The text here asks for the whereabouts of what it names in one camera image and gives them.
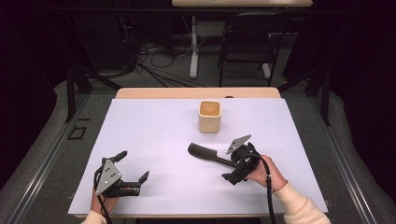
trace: gray floor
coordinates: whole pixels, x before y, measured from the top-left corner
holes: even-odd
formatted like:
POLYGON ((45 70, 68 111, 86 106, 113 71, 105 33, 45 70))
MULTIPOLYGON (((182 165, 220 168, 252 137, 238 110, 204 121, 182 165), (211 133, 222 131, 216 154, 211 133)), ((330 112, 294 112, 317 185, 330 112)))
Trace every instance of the gray floor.
MULTIPOLYGON (((280 74, 288 59, 293 38, 289 37, 287 40, 279 56, 273 86, 284 83, 280 74)), ((168 65, 173 61, 171 57, 161 54, 160 49, 151 52, 158 54, 148 56, 144 61, 145 66, 168 65)), ((170 66, 156 69, 177 74, 178 77, 208 87, 217 86, 218 53, 218 40, 207 39, 202 44, 198 78, 194 80, 189 78, 190 55, 176 57, 170 66)), ((251 66, 240 64, 228 65, 225 72, 225 76, 228 77, 240 74, 260 75, 251 66)), ((165 73, 158 73, 175 78, 165 73)), ((163 86, 140 68, 128 76, 112 80, 125 87, 163 86)), ((257 80, 230 79, 224 83, 228 86, 266 85, 265 81, 257 80)), ((115 95, 109 87, 96 80, 92 80, 92 85, 94 92, 91 95, 78 93, 78 113, 69 125, 64 123, 67 113, 65 84, 62 83, 55 88, 58 93, 58 103, 52 117, 20 167, 0 192, 0 223, 79 223, 81 221, 67 215, 71 203, 68 197, 78 185, 85 168, 84 162, 90 156, 92 144, 100 131, 106 109, 115 95), (88 127, 83 141, 67 140, 67 135, 74 125, 88 127)), ((325 200, 332 205, 328 214, 332 223, 395 223, 394 203, 377 186, 351 143, 342 101, 336 95, 331 95, 331 127, 323 126, 323 122, 318 118, 316 98, 304 97, 305 85, 306 83, 298 84, 283 92, 282 97, 288 102, 325 200)), ((277 222, 283 223, 282 218, 280 217, 277 222)), ((268 220, 264 218, 262 223, 268 223, 268 220)))

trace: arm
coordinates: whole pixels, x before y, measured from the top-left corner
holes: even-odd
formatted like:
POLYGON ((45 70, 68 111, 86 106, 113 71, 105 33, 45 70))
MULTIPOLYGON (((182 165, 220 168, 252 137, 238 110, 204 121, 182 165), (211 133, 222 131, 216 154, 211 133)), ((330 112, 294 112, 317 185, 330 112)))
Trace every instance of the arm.
MULTIPOLYGON (((294 187, 288 183, 275 166, 272 159, 268 156, 262 158, 267 162, 272 179, 272 188, 274 195, 279 199, 285 208, 285 221, 291 223, 331 223, 330 220, 321 212, 315 204, 305 196, 301 195, 294 187)), ((265 173, 264 165, 260 161, 256 170, 247 176, 247 179, 255 180, 260 185, 267 187, 267 173, 265 173)))
MULTIPOLYGON (((108 213, 113 211, 119 198, 107 198, 105 200, 105 207, 108 213)), ((102 206, 96 196, 95 191, 92 191, 91 210, 88 213, 82 224, 106 224, 106 219, 102 216, 102 206)))

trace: person's right hand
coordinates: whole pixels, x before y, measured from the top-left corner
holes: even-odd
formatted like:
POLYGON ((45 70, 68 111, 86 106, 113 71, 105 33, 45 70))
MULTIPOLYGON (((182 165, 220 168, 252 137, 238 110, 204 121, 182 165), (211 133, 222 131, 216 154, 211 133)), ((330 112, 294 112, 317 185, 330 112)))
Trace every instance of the person's right hand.
MULTIPOLYGON (((275 166, 272 159, 268 156, 262 155, 262 158, 267 162, 268 167, 270 168, 271 173, 271 187, 273 191, 278 191, 283 189, 283 187, 288 184, 288 181, 283 177, 283 175, 279 172, 277 167, 275 166)), ((267 173, 265 172, 264 164, 260 161, 259 165, 257 166, 256 170, 251 172, 246 179, 252 179, 257 183, 267 187, 267 173)))

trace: dark background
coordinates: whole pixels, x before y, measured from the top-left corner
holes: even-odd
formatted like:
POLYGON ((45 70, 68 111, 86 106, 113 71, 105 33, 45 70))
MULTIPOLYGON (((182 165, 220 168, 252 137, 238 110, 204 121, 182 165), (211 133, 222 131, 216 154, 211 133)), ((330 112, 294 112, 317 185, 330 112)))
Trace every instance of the dark background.
MULTIPOLYGON (((136 7, 142 2, 134 1, 136 7)), ((170 7, 169 0, 156 2, 159 5, 153 7, 170 7)), ((94 68, 98 64, 123 67, 131 60, 130 50, 119 42, 122 38, 120 33, 102 36, 99 32, 98 36, 87 34, 86 38, 98 37, 95 39, 98 43, 104 40, 113 42, 118 46, 115 48, 117 50, 109 53, 120 54, 115 62, 104 60, 93 63, 90 53, 71 28, 75 24, 63 19, 48 21, 48 15, 41 6, 36 1, 28 0, 2 1, 0 5, 0 170, 3 180, 8 180, 12 175, 49 119, 56 104, 53 88, 65 80, 70 68, 66 55, 94 68), (58 32, 62 32, 63 38, 58 36, 58 32)), ((307 18, 284 76, 295 78, 318 65, 334 50, 334 37, 350 30, 345 36, 346 44, 334 60, 332 91, 345 103, 355 148, 378 185, 396 202, 396 191, 393 190, 396 188, 396 166, 393 165, 396 159, 396 3, 385 0, 314 1, 314 7, 318 9, 344 9, 350 6, 361 9, 352 10, 359 20, 307 18)), ((163 45, 172 45, 169 35, 159 38, 155 32, 150 32, 154 29, 148 29, 156 26, 156 20, 140 19, 145 35, 163 45)), ((159 26, 164 32, 182 29, 177 25, 175 27, 177 22, 169 17, 162 21, 165 23, 159 26)), ((74 28, 84 32, 84 25, 75 25, 74 28)))

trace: black comb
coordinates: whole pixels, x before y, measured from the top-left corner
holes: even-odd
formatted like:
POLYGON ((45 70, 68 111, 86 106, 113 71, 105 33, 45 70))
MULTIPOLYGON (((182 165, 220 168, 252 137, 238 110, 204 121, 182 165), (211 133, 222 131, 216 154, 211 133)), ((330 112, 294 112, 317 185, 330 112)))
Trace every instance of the black comb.
POLYGON ((227 161, 227 160, 224 160, 223 158, 218 157, 218 152, 214 149, 210 149, 207 147, 201 147, 199 145, 191 143, 189 146, 189 153, 192 156, 199 158, 199 159, 203 159, 206 161, 216 161, 218 163, 236 168, 236 164, 233 163, 232 161, 227 161))

